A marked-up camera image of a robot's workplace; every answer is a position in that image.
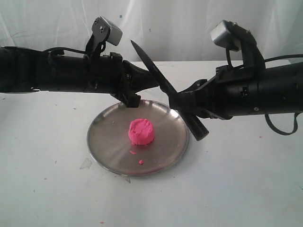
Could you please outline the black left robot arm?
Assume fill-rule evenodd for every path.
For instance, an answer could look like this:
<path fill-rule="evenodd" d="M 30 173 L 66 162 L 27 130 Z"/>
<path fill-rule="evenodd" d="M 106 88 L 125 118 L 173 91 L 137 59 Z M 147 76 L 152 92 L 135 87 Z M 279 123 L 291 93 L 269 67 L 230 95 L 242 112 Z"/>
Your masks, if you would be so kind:
<path fill-rule="evenodd" d="M 63 50 L 0 49 L 1 93 L 104 93 L 127 107 L 137 108 L 141 100 L 137 92 L 158 85 L 149 71 L 114 52 L 71 57 L 65 56 Z"/>

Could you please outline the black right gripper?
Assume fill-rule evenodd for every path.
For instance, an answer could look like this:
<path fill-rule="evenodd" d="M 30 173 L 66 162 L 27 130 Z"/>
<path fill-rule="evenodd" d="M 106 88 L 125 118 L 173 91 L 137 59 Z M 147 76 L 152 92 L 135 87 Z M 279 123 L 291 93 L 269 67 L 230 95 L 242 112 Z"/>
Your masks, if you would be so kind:
<path fill-rule="evenodd" d="M 200 118 L 229 120 L 234 116 L 259 115 L 259 68 L 216 68 L 211 79 L 195 81 L 169 96 L 171 109 Z"/>

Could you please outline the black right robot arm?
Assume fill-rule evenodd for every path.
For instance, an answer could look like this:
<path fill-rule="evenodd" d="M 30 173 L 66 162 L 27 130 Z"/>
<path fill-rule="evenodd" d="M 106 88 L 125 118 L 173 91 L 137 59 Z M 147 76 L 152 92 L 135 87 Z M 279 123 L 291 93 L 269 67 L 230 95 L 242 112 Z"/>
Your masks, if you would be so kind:
<path fill-rule="evenodd" d="M 221 120 L 234 116 L 301 113 L 303 65 L 232 70 L 221 66 L 211 79 L 196 81 L 186 90 L 170 95 L 169 105 L 200 118 Z"/>

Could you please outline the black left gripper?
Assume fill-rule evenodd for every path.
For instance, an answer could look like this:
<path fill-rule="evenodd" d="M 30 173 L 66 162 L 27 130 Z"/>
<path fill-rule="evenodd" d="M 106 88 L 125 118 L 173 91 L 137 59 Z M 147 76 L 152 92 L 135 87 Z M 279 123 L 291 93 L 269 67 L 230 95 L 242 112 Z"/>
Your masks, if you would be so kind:
<path fill-rule="evenodd" d="M 85 92 L 110 94 L 127 108 L 139 107 L 141 96 L 134 91 L 159 86 L 148 70 L 123 61 L 118 53 L 102 56 L 86 54 L 85 63 Z"/>

